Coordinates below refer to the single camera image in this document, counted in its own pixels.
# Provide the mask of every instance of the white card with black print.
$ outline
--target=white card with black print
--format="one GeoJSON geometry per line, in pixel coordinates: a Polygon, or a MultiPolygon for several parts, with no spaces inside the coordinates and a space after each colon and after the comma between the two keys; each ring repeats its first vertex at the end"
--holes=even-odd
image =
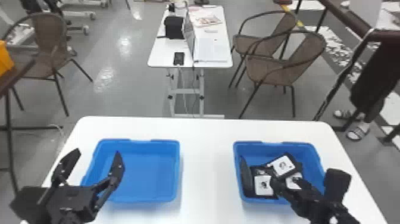
{"type": "Polygon", "coordinates": [[[297,173],[293,174],[292,176],[286,178],[287,188],[293,189],[293,190],[301,190],[299,185],[297,185],[297,183],[293,182],[293,178],[303,178],[303,175],[301,175],[300,172],[297,172],[297,173]]]}
{"type": "Polygon", "coordinates": [[[272,166],[274,168],[277,177],[285,175],[296,168],[287,155],[272,161],[270,164],[268,164],[268,166],[272,166]]]}
{"type": "Polygon", "coordinates": [[[255,194],[259,196],[273,196],[274,190],[270,186],[270,175],[259,175],[254,177],[255,194]]]}

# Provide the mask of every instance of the white table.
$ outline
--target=white table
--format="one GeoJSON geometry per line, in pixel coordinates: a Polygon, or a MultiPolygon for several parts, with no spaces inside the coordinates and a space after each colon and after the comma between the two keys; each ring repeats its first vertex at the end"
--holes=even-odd
{"type": "Polygon", "coordinates": [[[362,224],[385,224],[379,208],[331,127],[322,122],[261,120],[84,117],[78,121],[44,181],[49,186],[57,162],[75,148],[82,156],[68,182],[78,185],[97,143],[104,138],[175,139],[180,142],[181,183],[177,198],[164,204],[106,203],[93,223],[101,224],[300,224],[289,206],[243,203],[233,161],[235,141],[309,142],[323,168],[352,175],[344,205],[362,224]]]}
{"type": "MultiPolygon", "coordinates": [[[[155,38],[153,48],[151,49],[151,53],[149,56],[149,60],[147,62],[148,66],[153,68],[164,68],[168,70],[168,99],[170,102],[170,110],[171,116],[173,117],[192,117],[192,114],[175,114],[175,100],[177,94],[198,94],[199,95],[199,114],[194,115],[195,117],[214,117],[214,118],[223,118],[223,115],[205,115],[204,114],[204,69],[226,69],[230,68],[233,65],[232,57],[230,55],[230,44],[229,44],[229,36],[226,28],[226,20],[224,15],[224,10],[222,6],[215,6],[211,8],[205,8],[204,10],[210,11],[214,15],[216,15],[221,21],[221,24],[213,25],[207,28],[198,28],[194,27],[196,38],[208,37],[215,39],[219,45],[223,46],[226,52],[227,61],[221,62],[197,62],[193,64],[193,59],[191,57],[191,53],[188,47],[188,44],[185,40],[181,39],[167,39],[167,38],[155,38]],[[205,29],[216,30],[214,33],[207,33],[205,29]],[[180,66],[183,69],[191,69],[194,68],[199,69],[200,74],[198,75],[199,80],[199,88],[198,89],[178,89],[177,81],[179,79],[179,74],[174,72],[172,69],[177,68],[173,64],[174,61],[174,53],[175,52],[184,52],[185,59],[184,65],[180,66]]],[[[165,10],[164,15],[162,17],[160,27],[158,29],[157,36],[165,36],[165,25],[164,19],[169,15],[169,11],[165,10]]]]}

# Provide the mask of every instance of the wicker chair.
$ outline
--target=wicker chair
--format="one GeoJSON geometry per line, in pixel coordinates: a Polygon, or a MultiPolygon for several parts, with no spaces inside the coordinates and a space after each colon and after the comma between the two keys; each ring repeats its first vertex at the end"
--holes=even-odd
{"type": "MultiPolygon", "coordinates": [[[[59,15],[53,13],[33,13],[23,17],[7,30],[2,40],[5,40],[16,26],[27,21],[30,21],[35,28],[35,41],[39,47],[39,52],[35,53],[35,65],[25,74],[24,78],[55,82],[65,115],[69,116],[58,80],[59,77],[63,78],[64,76],[58,70],[72,61],[91,82],[93,80],[68,52],[66,38],[67,25],[65,20],[59,15]]],[[[31,54],[31,52],[12,49],[10,54],[31,54]]]]}
{"type": "MultiPolygon", "coordinates": [[[[235,80],[236,76],[239,73],[240,68],[242,67],[242,64],[245,59],[244,55],[246,54],[246,51],[249,48],[249,46],[252,45],[254,42],[259,41],[260,39],[263,38],[263,37],[258,37],[258,36],[248,36],[248,35],[242,34],[242,30],[243,30],[245,24],[249,20],[264,16],[264,15],[272,15],[272,14],[284,14],[284,15],[283,15],[282,19],[279,21],[278,25],[275,27],[275,30],[272,32],[271,35],[277,35],[280,33],[288,32],[296,26],[296,23],[297,23],[296,16],[290,12],[285,12],[285,11],[268,11],[268,12],[260,13],[257,15],[253,15],[251,17],[248,17],[245,21],[243,21],[242,25],[240,25],[238,34],[233,36],[233,46],[232,46],[232,49],[230,52],[232,53],[234,49],[236,50],[236,52],[240,55],[240,63],[229,83],[229,87],[232,86],[233,81],[235,80]]],[[[278,50],[279,46],[285,40],[287,43],[288,38],[286,38],[285,36],[279,36],[277,38],[264,41],[264,42],[260,43],[259,47],[255,51],[255,54],[260,55],[260,56],[269,56],[270,57],[278,50]]],[[[246,68],[243,69],[240,78],[243,76],[243,74],[245,72],[246,72],[246,68]]]]}
{"type": "Polygon", "coordinates": [[[317,59],[326,47],[322,35],[305,30],[290,31],[284,34],[271,35],[263,38],[249,46],[246,54],[246,67],[248,77],[254,82],[254,91],[246,106],[239,115],[241,119],[255,93],[261,85],[289,86],[292,89],[292,113],[296,116],[295,88],[293,83],[306,71],[306,69],[317,59]],[[271,41],[282,36],[305,35],[294,53],[287,60],[262,57],[256,53],[257,48],[263,41],[271,41]]]}

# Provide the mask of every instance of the laptop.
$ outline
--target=laptop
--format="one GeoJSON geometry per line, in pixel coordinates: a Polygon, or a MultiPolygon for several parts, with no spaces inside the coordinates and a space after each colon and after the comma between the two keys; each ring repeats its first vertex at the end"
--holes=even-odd
{"type": "Polygon", "coordinates": [[[189,13],[186,14],[183,36],[195,63],[226,62],[228,60],[224,46],[218,43],[216,39],[196,37],[189,13]]]}

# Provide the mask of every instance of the gray floor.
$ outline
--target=gray floor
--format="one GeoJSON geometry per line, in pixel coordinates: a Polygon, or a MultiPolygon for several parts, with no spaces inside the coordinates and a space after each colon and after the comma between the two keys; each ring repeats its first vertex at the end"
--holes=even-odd
{"type": "MultiPolygon", "coordinates": [[[[15,102],[12,105],[12,122],[15,125],[64,126],[66,136],[72,131],[79,118],[88,115],[102,116],[170,116],[166,99],[167,85],[165,71],[150,69],[147,59],[150,53],[161,15],[162,3],[132,3],[128,11],[124,1],[114,1],[113,7],[102,10],[97,7],[83,9],[95,10],[97,20],[74,19],[75,24],[90,25],[90,35],[73,34],[70,45],[79,53],[76,58],[95,80],[89,81],[71,64],[61,70],[65,75],[62,83],[70,117],[66,117],[61,107],[54,84],[44,81],[21,80],[16,85],[25,105],[19,111],[15,102]]],[[[240,22],[253,14],[266,10],[279,10],[269,0],[215,0],[224,6],[231,35],[237,32],[240,22]]],[[[19,3],[3,0],[2,7],[14,20],[24,15],[19,3]]],[[[70,7],[76,10],[82,7],[70,7]]],[[[245,32],[267,35],[279,18],[250,23],[245,32]]],[[[300,39],[291,39],[288,54],[293,51],[300,39]]],[[[235,67],[224,70],[206,71],[205,111],[209,114],[225,114],[228,119],[237,118],[253,90],[252,83],[243,78],[237,89],[227,85],[235,67]]],[[[187,85],[191,84],[192,74],[185,73],[187,85]]],[[[295,83],[297,114],[295,120],[311,120],[327,91],[336,79],[335,72],[319,58],[295,83]]],[[[326,111],[323,121],[331,125],[340,122],[332,117],[336,108],[351,108],[348,90],[343,87],[326,111]]],[[[177,112],[184,113],[182,99],[177,102],[177,112]]],[[[196,99],[188,97],[188,110],[196,99]]],[[[4,112],[0,112],[0,123],[4,122],[4,112]]],[[[291,117],[290,94],[284,95],[282,88],[263,86],[245,114],[245,119],[293,120],[291,117]]],[[[360,172],[371,194],[385,215],[388,223],[399,223],[396,202],[400,200],[400,153],[394,147],[383,147],[376,136],[382,133],[373,129],[361,142],[348,141],[343,133],[339,139],[346,148],[355,167],[360,172]]],[[[65,138],[57,131],[14,132],[15,161],[20,186],[40,185],[51,164],[63,145],[65,138]]],[[[0,133],[0,164],[7,164],[5,135],[0,133]]],[[[0,217],[4,223],[17,223],[18,219],[8,208],[12,200],[8,174],[0,173],[0,217]]]]}

